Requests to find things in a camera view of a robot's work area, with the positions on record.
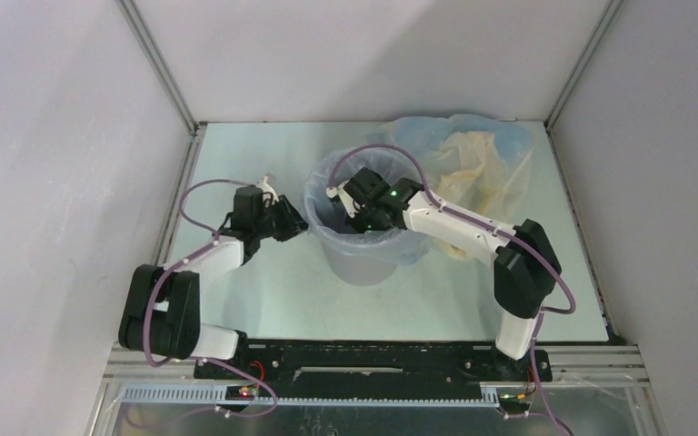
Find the light blue trash bag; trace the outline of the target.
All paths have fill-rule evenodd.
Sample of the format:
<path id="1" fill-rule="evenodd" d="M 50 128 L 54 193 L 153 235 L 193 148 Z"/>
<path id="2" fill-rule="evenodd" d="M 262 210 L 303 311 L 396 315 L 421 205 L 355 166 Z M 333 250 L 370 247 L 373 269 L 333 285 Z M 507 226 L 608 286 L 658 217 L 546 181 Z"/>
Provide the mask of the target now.
<path id="1" fill-rule="evenodd" d="M 342 183 L 365 167 L 379 173 L 388 183 L 401 178 L 419 182 L 421 178 L 414 165 L 402 154 L 384 148 L 363 150 L 342 161 L 348 153 L 344 149 L 328 155 L 306 179 L 304 212 L 310 231 L 341 254 L 371 257 L 398 265 L 419 262 L 430 249 L 427 235 L 400 229 L 358 233 L 346 223 L 346 211 L 341 203 L 331 201 L 326 193 L 331 181 Z"/>

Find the grey plastic trash bin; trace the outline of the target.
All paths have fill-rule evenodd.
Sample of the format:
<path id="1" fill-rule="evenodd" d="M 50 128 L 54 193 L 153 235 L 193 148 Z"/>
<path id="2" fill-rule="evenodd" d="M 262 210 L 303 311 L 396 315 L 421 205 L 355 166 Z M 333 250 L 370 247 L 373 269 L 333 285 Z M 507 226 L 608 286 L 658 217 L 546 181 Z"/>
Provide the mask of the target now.
<path id="1" fill-rule="evenodd" d="M 327 247 L 318 238 L 317 240 L 322 245 L 325 258 L 334 274 L 352 285 L 376 285 L 391 277 L 397 267 L 410 266 L 389 263 L 371 257 L 341 254 Z"/>

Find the clear bag with yellow rim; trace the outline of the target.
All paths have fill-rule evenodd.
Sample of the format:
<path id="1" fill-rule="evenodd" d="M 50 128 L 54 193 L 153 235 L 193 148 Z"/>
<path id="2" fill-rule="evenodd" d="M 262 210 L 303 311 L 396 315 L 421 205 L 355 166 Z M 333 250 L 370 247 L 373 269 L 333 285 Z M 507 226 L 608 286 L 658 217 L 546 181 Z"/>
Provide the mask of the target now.
<path id="1" fill-rule="evenodd" d="M 377 127 L 366 141 L 405 149 L 436 195 L 490 219 L 508 221 L 529 186 L 533 138 L 510 122 L 409 116 Z"/>

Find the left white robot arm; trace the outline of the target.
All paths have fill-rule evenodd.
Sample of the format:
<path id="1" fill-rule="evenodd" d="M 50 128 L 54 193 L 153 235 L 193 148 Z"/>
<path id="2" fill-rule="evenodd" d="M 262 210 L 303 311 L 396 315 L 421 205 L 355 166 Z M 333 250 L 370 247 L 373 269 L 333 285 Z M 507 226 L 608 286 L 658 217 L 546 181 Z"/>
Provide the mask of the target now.
<path id="1" fill-rule="evenodd" d="M 273 189 L 238 188 L 232 211 L 208 243 L 172 264 L 135 268 L 119 344 L 148 357 L 213 358 L 227 377 L 244 376 L 251 366 L 250 352 L 239 346 L 244 333 L 205 322 L 202 295 L 215 280 L 248 263 L 262 241 L 287 242 L 307 228 L 290 201 Z"/>

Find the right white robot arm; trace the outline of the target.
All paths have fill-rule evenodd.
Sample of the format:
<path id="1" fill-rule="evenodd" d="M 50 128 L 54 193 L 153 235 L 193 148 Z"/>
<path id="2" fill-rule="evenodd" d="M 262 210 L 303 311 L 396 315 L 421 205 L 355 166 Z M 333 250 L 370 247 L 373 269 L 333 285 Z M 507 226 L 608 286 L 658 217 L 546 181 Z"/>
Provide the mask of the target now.
<path id="1" fill-rule="evenodd" d="M 501 324 L 492 356 L 495 373 L 514 380 L 529 366 L 534 328 L 543 301 L 557 286 L 562 267 L 543 227 L 497 222 L 428 192 L 422 183 L 401 178 L 389 184 L 368 169 L 326 190 L 340 203 L 357 232 L 399 229 L 445 242 L 493 272 L 494 299 Z"/>

